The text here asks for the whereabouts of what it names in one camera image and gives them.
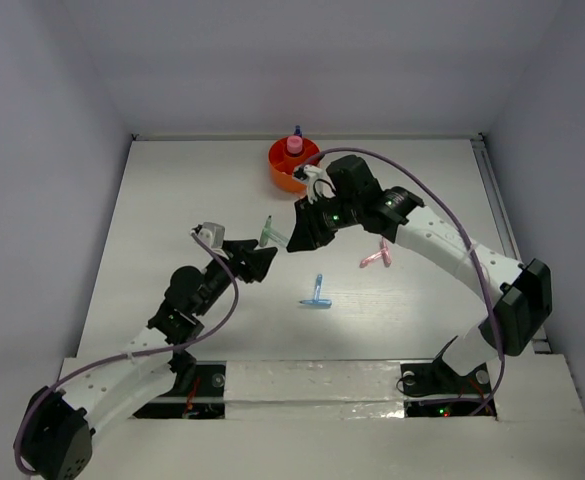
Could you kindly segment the green highlighter pen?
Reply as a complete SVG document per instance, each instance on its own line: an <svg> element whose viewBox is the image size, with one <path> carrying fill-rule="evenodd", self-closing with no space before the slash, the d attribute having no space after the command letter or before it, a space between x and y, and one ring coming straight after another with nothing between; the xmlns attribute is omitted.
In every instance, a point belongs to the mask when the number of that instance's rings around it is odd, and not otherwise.
<svg viewBox="0 0 585 480"><path fill-rule="evenodd" d="M272 216L269 215L266 218L265 224L261 230L259 246L264 248L269 243L274 243L283 249L286 249L288 242L289 239L272 226Z"/></svg>

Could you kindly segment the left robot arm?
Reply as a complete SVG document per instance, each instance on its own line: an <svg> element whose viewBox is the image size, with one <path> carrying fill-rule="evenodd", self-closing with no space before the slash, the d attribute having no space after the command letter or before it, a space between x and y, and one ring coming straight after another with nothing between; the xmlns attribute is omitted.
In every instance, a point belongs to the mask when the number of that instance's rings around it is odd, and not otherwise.
<svg viewBox="0 0 585 480"><path fill-rule="evenodd" d="M255 239L194 241L211 258L202 269L173 272L156 313L120 352L88 363L32 395L13 443L18 470L43 479L74 479L105 433L167 392L181 395L194 380L189 347L228 321L206 330L201 318L239 283L265 279L277 254Z"/></svg>

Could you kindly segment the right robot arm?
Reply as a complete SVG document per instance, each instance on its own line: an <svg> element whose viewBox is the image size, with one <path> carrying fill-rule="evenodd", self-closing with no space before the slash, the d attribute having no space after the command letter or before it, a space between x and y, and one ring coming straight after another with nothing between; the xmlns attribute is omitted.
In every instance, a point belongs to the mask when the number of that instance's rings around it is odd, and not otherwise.
<svg viewBox="0 0 585 480"><path fill-rule="evenodd" d="M454 392L480 365L520 355L552 311L551 272L538 259L522 264L475 241L456 219L442 219L416 194L381 187L365 160L347 155L326 169L298 167L306 194L296 201L290 253L328 245L344 228L360 226L432 262L483 300L488 316L450 340L413 384Z"/></svg>

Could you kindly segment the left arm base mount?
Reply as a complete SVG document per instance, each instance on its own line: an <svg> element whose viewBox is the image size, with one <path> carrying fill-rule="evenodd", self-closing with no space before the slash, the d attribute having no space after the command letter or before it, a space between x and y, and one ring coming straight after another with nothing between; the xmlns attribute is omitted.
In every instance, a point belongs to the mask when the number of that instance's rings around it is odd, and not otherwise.
<svg viewBox="0 0 585 480"><path fill-rule="evenodd" d="M199 363L187 352L169 362L172 388L137 410L135 419L219 420L225 418L225 362Z"/></svg>

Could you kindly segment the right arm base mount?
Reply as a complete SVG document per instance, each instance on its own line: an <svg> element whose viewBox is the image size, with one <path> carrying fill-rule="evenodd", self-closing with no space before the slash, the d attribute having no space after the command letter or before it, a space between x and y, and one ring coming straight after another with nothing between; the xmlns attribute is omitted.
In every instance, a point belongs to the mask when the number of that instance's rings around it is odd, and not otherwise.
<svg viewBox="0 0 585 480"><path fill-rule="evenodd" d="M443 362L449 341L430 361L401 364L395 388L404 397L407 418L468 417L492 391L487 364L459 375Z"/></svg>

